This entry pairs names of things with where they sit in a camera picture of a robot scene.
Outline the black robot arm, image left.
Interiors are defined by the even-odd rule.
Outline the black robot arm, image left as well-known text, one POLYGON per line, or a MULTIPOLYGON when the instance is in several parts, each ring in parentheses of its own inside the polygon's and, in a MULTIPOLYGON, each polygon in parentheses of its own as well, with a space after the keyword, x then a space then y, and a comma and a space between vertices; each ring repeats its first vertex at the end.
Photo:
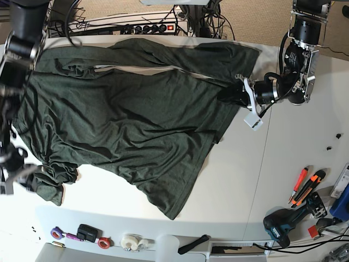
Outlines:
POLYGON ((13 117, 21 106, 32 71, 35 70, 49 27, 53 1, 10 1, 9 34, 1 60, 1 194, 12 195, 13 184, 34 191, 33 174, 43 171, 43 166, 25 164, 28 153, 15 147, 10 139, 16 138, 11 128, 13 117))

